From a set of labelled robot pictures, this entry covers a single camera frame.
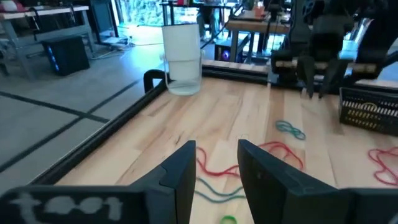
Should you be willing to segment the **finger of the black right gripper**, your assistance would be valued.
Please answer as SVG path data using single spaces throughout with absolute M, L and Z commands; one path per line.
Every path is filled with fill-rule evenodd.
M 348 60 L 334 58 L 328 62 L 326 72 L 323 78 L 322 87 L 320 88 L 318 98 L 323 98 L 330 90 L 331 86 L 342 81 L 346 69 L 348 66 Z
M 297 62 L 297 76 L 306 86 L 309 98 L 313 97 L 314 93 L 314 76 L 315 76 L 315 60 L 309 55 L 302 55 Z

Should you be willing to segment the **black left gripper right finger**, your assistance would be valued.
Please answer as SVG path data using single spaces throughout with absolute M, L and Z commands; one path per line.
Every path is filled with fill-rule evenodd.
M 246 139 L 238 164 L 255 224 L 398 224 L 397 189 L 337 189 Z

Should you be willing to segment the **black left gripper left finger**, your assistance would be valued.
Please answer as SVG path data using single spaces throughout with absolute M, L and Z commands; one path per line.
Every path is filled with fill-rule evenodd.
M 187 141 L 131 185 L 27 185 L 0 196 L 0 224 L 188 224 L 196 143 Z

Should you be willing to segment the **yellow rubber band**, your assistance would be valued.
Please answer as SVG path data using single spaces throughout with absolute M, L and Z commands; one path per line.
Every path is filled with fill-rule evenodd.
M 358 108 L 361 110 L 372 111 L 372 112 L 375 112 L 378 109 L 376 104 L 370 102 L 362 103 L 358 106 Z

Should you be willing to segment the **teal rubber band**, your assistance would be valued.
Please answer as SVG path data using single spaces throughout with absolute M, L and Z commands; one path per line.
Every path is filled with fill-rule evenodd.
M 299 140 L 306 139 L 306 135 L 303 131 L 294 127 L 291 123 L 289 123 L 287 121 L 278 120 L 275 122 L 275 127 L 277 128 L 278 131 L 283 132 L 283 133 L 289 133 L 296 139 L 299 139 Z
M 240 195 L 239 192 L 243 189 L 242 186 L 238 187 L 236 190 L 230 192 L 230 193 L 222 193 L 222 192 L 217 192 L 208 182 L 206 182 L 204 179 L 200 177 L 196 177 L 196 181 L 199 181 L 203 183 L 213 194 L 221 197 L 221 199 L 214 199 L 211 198 L 207 195 L 205 195 L 202 192 L 199 192 L 197 190 L 194 190 L 194 193 L 196 195 L 199 195 L 200 197 L 204 198 L 205 200 L 211 202 L 211 203 L 226 203 L 231 200 L 236 200 L 236 199 L 246 199 L 245 195 Z

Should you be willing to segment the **red rubber band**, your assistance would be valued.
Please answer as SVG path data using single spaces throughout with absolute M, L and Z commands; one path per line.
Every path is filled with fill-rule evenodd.
M 398 174 L 381 159 L 382 156 L 398 159 L 398 146 L 388 150 L 370 149 L 368 151 L 369 159 L 380 167 L 379 170 L 374 171 L 373 177 L 382 184 L 398 187 Z
M 293 150 L 291 150 L 290 147 L 288 147 L 286 144 L 280 142 L 280 141 L 270 141 L 270 142 L 265 142 L 263 144 L 258 145 L 258 147 L 260 148 L 267 148 L 267 151 L 269 153 L 271 153 L 272 151 L 275 151 L 276 149 L 283 149 L 286 152 L 286 155 L 284 156 L 283 160 L 286 157 L 292 156 L 299 164 L 299 170 L 303 170 L 304 168 L 304 163 L 303 160 L 301 160 L 301 158 L 299 158 L 294 152 Z M 206 175 L 210 175 L 213 177 L 219 177 L 222 175 L 232 175 L 234 177 L 240 177 L 240 175 L 237 172 L 233 172 L 233 170 L 236 170 L 239 166 L 238 165 L 233 165 L 223 171 L 220 172 L 213 172 L 210 171 L 206 168 L 206 160 L 207 160 L 207 154 L 206 151 L 202 148 L 202 147 L 196 147 L 197 150 L 199 150 L 200 152 L 203 153 L 203 160 L 201 161 L 199 158 L 197 158 L 197 162 L 198 165 L 200 166 L 200 168 L 202 169 L 202 171 L 206 174 Z

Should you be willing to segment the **black slotted plastic bin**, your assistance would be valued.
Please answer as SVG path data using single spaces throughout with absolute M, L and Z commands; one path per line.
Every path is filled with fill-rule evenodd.
M 377 111 L 358 108 L 366 102 L 376 104 Z M 398 94 L 340 88 L 339 119 L 343 124 L 398 136 Z

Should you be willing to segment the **wooden table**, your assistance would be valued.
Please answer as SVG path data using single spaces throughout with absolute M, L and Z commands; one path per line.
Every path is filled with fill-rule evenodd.
M 229 58 L 230 62 L 236 61 L 236 55 L 238 51 L 238 35 L 240 32 L 249 32 L 249 40 L 252 41 L 254 34 L 259 34 L 259 40 L 257 43 L 257 54 L 260 55 L 266 52 L 268 39 L 270 35 L 274 37 L 277 35 L 287 35 L 289 33 L 290 26 L 288 24 L 281 23 L 283 15 L 277 15 L 275 21 L 271 21 L 271 14 L 268 12 L 262 21 L 255 20 L 253 16 L 238 16 L 239 19 L 229 19 L 226 24 L 226 28 L 231 31 L 231 55 Z

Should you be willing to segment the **black computer tower purple light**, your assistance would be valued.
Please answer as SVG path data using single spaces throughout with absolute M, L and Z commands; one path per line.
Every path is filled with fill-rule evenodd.
M 247 44 L 244 39 L 238 40 L 238 49 L 236 51 L 236 62 L 243 62 L 243 48 Z M 229 62 L 231 57 L 231 39 L 218 40 L 215 44 L 215 57 L 214 60 Z

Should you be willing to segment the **white cylindrical canister on stand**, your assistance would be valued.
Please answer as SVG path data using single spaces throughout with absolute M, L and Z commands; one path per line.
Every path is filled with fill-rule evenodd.
M 202 55 L 198 24 L 162 27 L 164 76 L 168 91 L 190 96 L 200 91 Z

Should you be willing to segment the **black computer tower blue light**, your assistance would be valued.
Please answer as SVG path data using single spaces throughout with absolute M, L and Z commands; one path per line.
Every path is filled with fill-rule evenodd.
M 42 46 L 53 72 L 58 76 L 68 76 L 90 68 L 85 45 L 80 36 L 46 40 L 42 42 Z

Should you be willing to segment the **grey-legged workbench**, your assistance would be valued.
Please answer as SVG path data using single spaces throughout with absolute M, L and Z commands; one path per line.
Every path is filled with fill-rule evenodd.
M 35 79 L 35 74 L 30 68 L 27 62 L 28 48 L 34 46 L 36 44 L 40 44 L 43 41 L 61 38 L 61 37 L 69 37 L 72 35 L 85 35 L 88 39 L 88 46 L 91 50 L 91 53 L 94 54 L 95 51 L 95 42 L 93 38 L 93 33 L 91 31 L 91 27 L 88 21 L 88 16 L 86 11 L 89 9 L 88 6 L 70 6 L 70 7 L 50 7 L 47 6 L 45 9 L 41 9 L 37 11 L 39 16 L 48 16 L 48 15 L 56 15 L 56 14 L 64 14 L 68 12 L 80 12 L 83 18 L 83 25 L 74 26 L 66 29 L 53 30 L 50 32 L 44 32 L 41 34 L 31 34 L 24 37 L 18 37 L 14 27 L 12 26 L 13 19 L 25 19 L 26 17 L 34 17 L 34 11 L 14 11 L 14 12 L 1 12 L 0 13 L 0 24 L 4 29 L 5 35 L 10 42 L 11 48 L 16 52 L 16 59 L 19 62 L 19 66 L 21 67 L 24 75 L 27 78 Z

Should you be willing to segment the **black aluminium table frame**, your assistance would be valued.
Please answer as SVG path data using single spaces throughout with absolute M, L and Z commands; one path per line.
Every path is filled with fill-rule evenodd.
M 282 84 L 266 67 L 207 60 L 201 90 L 193 96 L 169 93 L 163 71 L 144 76 L 145 95 L 74 148 L 36 184 L 126 185 L 171 155 L 185 141 L 194 140 L 207 154 L 213 172 L 237 165 L 240 139 L 260 145 L 286 144 L 303 160 L 303 172 L 335 187 L 385 187 L 374 171 L 380 167 L 368 157 L 370 149 L 398 146 L 398 136 L 343 124 L 339 119 L 340 89 L 319 99 L 308 98 L 302 84 Z M 398 94 L 397 82 L 362 80 L 346 88 Z M 305 140 L 277 130 L 284 120 L 303 131 Z M 218 190 L 230 190 L 239 177 L 206 175 L 198 165 L 196 177 Z

